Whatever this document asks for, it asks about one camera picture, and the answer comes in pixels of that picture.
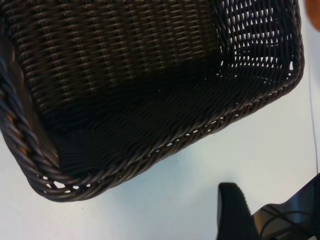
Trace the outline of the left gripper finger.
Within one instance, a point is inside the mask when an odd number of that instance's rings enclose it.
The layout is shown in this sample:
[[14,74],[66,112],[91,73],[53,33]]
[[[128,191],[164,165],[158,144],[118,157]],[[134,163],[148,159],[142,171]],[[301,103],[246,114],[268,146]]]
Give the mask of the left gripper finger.
[[242,190],[232,182],[218,185],[218,240],[258,240],[259,234]]

